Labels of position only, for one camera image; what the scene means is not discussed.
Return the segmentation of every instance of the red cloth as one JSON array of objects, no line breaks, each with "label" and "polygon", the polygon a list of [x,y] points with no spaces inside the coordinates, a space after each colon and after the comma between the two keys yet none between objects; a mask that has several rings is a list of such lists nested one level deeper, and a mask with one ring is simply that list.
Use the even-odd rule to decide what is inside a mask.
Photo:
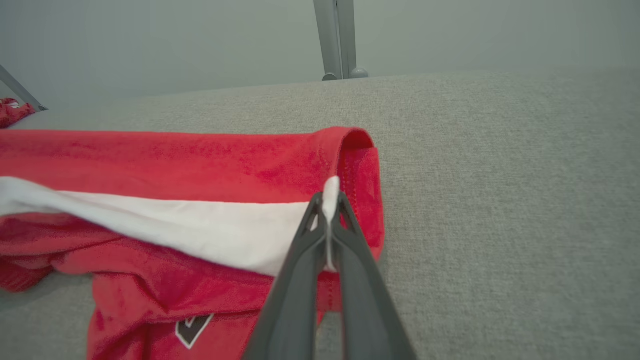
[{"label": "red cloth", "polygon": [[0,129],[10,127],[35,112],[31,104],[20,106],[15,99],[0,99]]},{"label": "red cloth", "polygon": [[[166,200],[306,202],[334,175],[340,176],[377,259],[384,236],[378,152],[361,129],[333,127],[302,135],[0,133],[0,176],[55,190]],[[70,215],[0,217],[0,286],[24,291],[53,270],[94,273],[88,358],[95,360],[239,359],[273,280]],[[318,286],[319,312],[339,311],[337,274],[321,274]],[[191,324],[180,321],[202,316],[193,319],[201,326],[210,314],[195,342],[179,338],[178,328]]]}]

